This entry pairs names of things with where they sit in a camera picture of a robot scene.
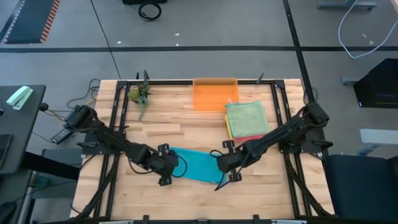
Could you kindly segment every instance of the wooden surface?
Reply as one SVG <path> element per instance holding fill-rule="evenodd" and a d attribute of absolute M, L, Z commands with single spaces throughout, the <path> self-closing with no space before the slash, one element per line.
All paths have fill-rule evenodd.
<path fill-rule="evenodd" d="M 295 114 L 303 106 L 301 82 L 298 79 L 285 80 L 285 84 L 290 109 Z M 102 81 L 98 93 L 96 110 L 106 124 L 111 115 L 115 86 L 114 80 Z M 131 101 L 128 104 L 128 140 L 146 143 L 153 148 L 168 143 L 170 146 L 205 152 L 211 149 L 226 151 L 221 147 L 221 142 L 228 139 L 224 114 L 194 112 L 192 86 L 152 86 L 150 92 L 152 95 L 142 122 L 137 121 L 139 107 Z M 239 100 L 242 103 L 261 100 L 269 127 L 277 127 L 268 85 L 240 85 Z M 120 112 L 116 125 L 120 121 Z M 321 161 L 308 154 L 303 154 L 301 158 L 308 188 L 324 208 L 333 213 Z M 83 209 L 97 189 L 102 159 L 102 156 L 96 156 L 80 173 L 73 201 L 77 210 Z M 259 214 L 260 218 L 293 218 L 285 165 L 276 145 L 259 162 L 243 169 L 242 174 L 243 181 L 229 184 L 217 192 L 214 192 L 216 186 L 213 184 L 184 178 L 174 178 L 172 185 L 159 187 L 158 175 L 133 173 L 127 158 L 122 156 L 112 219 L 141 220 L 143 215 L 150 215 L 150 219 L 157 220 L 251 219 L 253 214 Z M 304 214 L 301 193 L 299 190 L 297 192 L 300 211 Z M 107 196 L 104 194 L 102 211 L 105 210 Z"/>
<path fill-rule="evenodd" d="M 394 8 L 396 9 L 397 13 L 398 13 L 398 0 L 391 0 L 392 5 L 394 6 Z"/>

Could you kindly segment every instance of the gray floor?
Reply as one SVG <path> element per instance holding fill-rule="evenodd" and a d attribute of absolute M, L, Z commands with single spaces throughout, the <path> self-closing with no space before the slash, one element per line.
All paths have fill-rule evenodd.
<path fill-rule="evenodd" d="M 93 1 L 112 47 L 293 46 L 282 1 L 169 0 L 162 5 L 162 17 L 154 22 L 140 20 L 137 6 L 125 6 L 121 0 Z M 317 2 L 289 0 L 300 43 L 339 46 L 338 24 L 345 11 L 320 11 Z M 379 7 L 373 11 L 353 11 L 346 18 L 342 30 L 346 45 L 374 46 L 386 36 L 398 15 L 390 1 L 377 2 Z M 0 2 L 0 27 L 15 4 L 16 0 Z M 398 45 L 398 30 L 386 45 Z M 0 44 L 0 48 L 6 47 L 106 47 L 106 42 L 89 0 L 63 0 L 46 43 Z M 340 84 L 343 75 L 363 76 L 383 59 L 396 58 L 398 52 L 375 52 L 356 60 L 344 52 L 303 54 L 318 101 L 331 117 L 325 135 L 335 143 L 332 154 L 355 154 L 363 146 L 360 128 L 398 128 L 395 110 L 359 108 L 353 89 Z M 143 69 L 151 78 L 256 78 L 262 72 L 264 78 L 301 78 L 295 52 L 115 52 L 114 57 L 125 79 L 135 78 Z M 53 110 L 65 110 L 68 100 L 83 96 L 92 78 L 118 78 L 109 53 L 0 54 L 0 68 L 0 85 L 45 84 L 45 102 Z M 61 128 L 61 122 L 41 113 L 34 131 L 50 138 Z M 76 136 L 54 146 L 32 136 L 28 150 L 40 153 L 43 148 L 73 147 L 79 139 L 81 136 Z M 373 155 L 391 157 L 398 155 L 398 150 L 383 147 Z M 66 219 L 71 202 L 69 198 L 43 200 L 37 204 L 34 218 L 40 222 Z"/>

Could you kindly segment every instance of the stack of towels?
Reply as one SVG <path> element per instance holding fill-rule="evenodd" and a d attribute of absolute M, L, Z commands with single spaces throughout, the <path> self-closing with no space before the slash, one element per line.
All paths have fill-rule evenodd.
<path fill-rule="evenodd" d="M 261 101 L 226 105 L 225 121 L 229 137 L 238 142 L 259 139 L 269 132 Z"/>

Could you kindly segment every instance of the folded towel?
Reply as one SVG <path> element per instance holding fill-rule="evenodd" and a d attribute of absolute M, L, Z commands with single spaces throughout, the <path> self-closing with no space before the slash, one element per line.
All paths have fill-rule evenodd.
<path fill-rule="evenodd" d="M 211 156 L 209 152 L 200 152 L 191 149 L 183 149 L 179 147 L 170 147 L 177 155 L 184 158 L 188 167 L 185 166 L 184 161 L 178 158 L 178 166 L 174 168 L 173 175 L 180 176 L 187 169 L 183 177 L 193 180 L 200 180 L 213 184 L 219 184 L 220 181 L 226 182 L 228 178 L 223 176 L 222 171 L 218 169 L 217 160 Z"/>
<path fill-rule="evenodd" d="M 269 132 L 261 101 L 226 105 L 226 115 L 232 138 L 258 136 Z"/>
<path fill-rule="evenodd" d="M 259 138 L 264 136 L 263 134 L 259 134 L 259 135 L 256 135 L 256 136 L 248 136 L 248 137 L 243 137 L 243 138 L 232 138 L 231 130 L 229 128 L 228 115 L 225 115 L 224 120 L 225 120 L 225 123 L 226 123 L 226 128 L 228 129 L 229 138 L 230 139 L 234 139 L 237 142 L 244 142 L 244 141 L 247 141 L 247 140 L 259 139 Z"/>

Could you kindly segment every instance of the white cable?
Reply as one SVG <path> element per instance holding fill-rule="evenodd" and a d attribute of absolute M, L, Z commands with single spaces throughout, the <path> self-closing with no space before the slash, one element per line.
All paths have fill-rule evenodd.
<path fill-rule="evenodd" d="M 346 13 L 346 14 L 343 16 L 343 18 L 341 19 L 340 25 L 338 26 L 338 41 L 340 42 L 341 46 L 344 47 L 344 49 L 346 50 L 347 54 L 348 54 L 351 58 L 353 58 L 353 59 L 360 58 L 360 57 L 362 57 L 362 56 L 368 55 L 368 54 L 374 52 L 375 50 L 377 50 L 379 47 L 381 47 L 381 46 L 387 41 L 387 39 L 390 37 L 392 31 L 394 30 L 394 28 L 396 27 L 396 25 L 397 25 L 397 23 L 398 23 L 398 20 L 397 20 L 396 23 L 392 26 L 392 28 L 391 28 L 390 32 L 388 33 L 387 37 L 383 40 L 383 42 L 382 42 L 380 45 L 378 45 L 377 47 L 375 47 L 373 50 L 369 51 L 368 53 L 365 53 L 365 54 L 358 55 L 358 56 L 355 56 L 355 57 L 354 57 L 354 56 L 352 56 L 352 55 L 350 54 L 350 52 L 347 50 L 346 46 L 344 46 L 344 44 L 342 43 L 341 37 L 340 37 L 340 30 L 341 30 L 341 25 L 343 24 L 344 19 L 346 18 L 346 16 L 348 15 L 348 13 L 352 10 L 352 8 L 355 6 L 356 2 L 358 2 L 358 0 L 356 0 L 356 1 L 354 2 L 354 4 L 350 7 L 350 9 L 348 9 L 347 13 Z"/>

